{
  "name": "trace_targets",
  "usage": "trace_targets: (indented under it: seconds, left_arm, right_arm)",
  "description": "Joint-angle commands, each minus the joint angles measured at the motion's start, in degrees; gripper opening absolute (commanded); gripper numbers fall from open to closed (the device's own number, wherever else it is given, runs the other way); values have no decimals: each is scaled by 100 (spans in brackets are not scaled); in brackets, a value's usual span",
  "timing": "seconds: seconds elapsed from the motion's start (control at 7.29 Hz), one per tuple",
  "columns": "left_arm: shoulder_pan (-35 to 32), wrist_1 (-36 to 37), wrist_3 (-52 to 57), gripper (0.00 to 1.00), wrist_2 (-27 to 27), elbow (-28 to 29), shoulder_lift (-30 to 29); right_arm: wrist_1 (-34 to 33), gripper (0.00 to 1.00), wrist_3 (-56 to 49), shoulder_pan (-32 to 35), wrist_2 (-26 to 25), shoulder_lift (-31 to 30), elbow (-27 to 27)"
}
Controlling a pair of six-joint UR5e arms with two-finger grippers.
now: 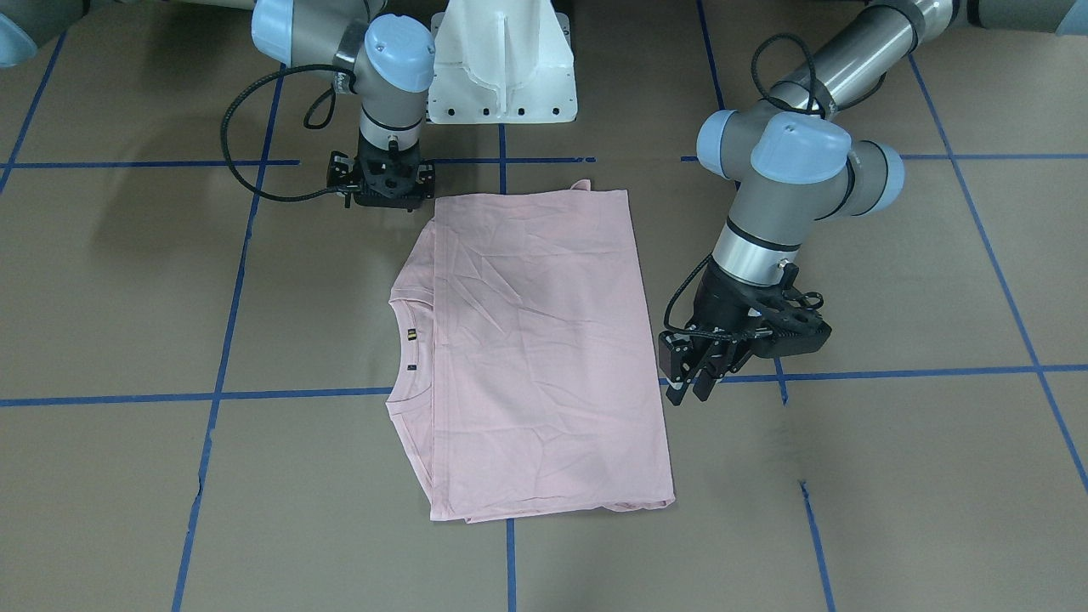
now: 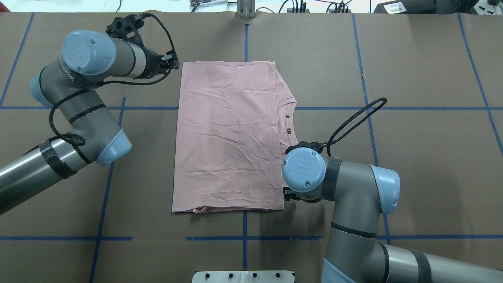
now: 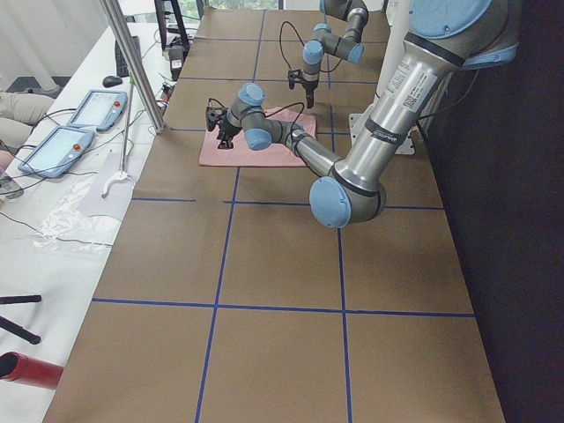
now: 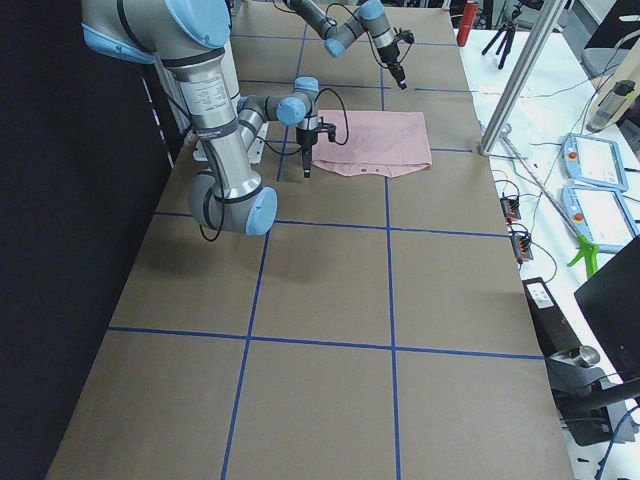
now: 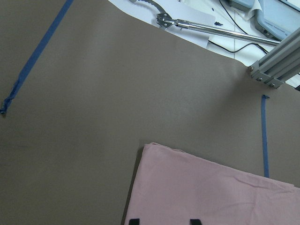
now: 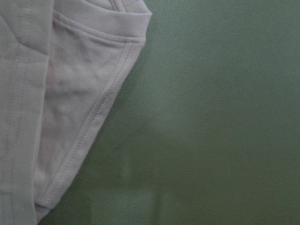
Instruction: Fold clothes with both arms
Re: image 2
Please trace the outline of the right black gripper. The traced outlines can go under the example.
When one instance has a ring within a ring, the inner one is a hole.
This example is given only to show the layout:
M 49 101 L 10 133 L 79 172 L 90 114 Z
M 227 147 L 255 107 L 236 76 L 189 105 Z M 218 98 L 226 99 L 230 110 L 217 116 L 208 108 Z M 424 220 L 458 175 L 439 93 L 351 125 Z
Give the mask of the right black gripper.
M 322 201 L 320 197 L 300 197 L 289 187 L 283 187 L 283 199 L 284 201 L 304 201 L 307 204 L 316 204 Z

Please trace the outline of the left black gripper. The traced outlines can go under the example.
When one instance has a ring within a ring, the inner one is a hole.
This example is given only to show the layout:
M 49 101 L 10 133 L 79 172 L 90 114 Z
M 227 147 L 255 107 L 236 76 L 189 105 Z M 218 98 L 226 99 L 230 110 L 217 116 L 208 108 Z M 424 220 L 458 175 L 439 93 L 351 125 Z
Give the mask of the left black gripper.
M 148 48 L 143 49 L 146 64 L 142 72 L 143 79 L 151 79 L 157 75 L 169 75 L 172 70 L 179 69 L 179 60 L 176 52 L 167 52 L 166 54 L 157 54 Z

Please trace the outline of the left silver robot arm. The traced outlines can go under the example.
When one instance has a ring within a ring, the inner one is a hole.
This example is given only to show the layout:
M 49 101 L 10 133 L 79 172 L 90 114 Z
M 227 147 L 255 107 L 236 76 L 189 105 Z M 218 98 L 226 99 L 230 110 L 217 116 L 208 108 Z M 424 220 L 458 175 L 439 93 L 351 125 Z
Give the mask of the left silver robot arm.
M 50 108 L 54 137 L 1 168 L 1 214 L 88 164 L 108 165 L 131 150 L 124 129 L 96 90 L 108 84 L 108 77 L 167 77 L 179 65 L 174 43 L 169 43 L 171 50 L 157 54 L 144 46 L 138 32 L 118 39 L 75 30 L 65 37 L 58 59 L 30 82 L 32 96 Z

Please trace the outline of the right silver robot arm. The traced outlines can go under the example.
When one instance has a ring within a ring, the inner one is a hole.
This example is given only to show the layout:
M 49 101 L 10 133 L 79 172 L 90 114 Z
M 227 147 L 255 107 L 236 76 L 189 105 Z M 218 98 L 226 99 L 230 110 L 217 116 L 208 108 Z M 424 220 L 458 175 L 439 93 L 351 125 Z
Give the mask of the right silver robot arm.
M 307 147 L 288 150 L 282 163 L 287 190 L 300 200 L 334 203 L 323 283 L 501 283 L 502 271 L 385 245 L 377 241 L 382 214 L 400 195 L 397 172 L 375 165 L 324 159 Z

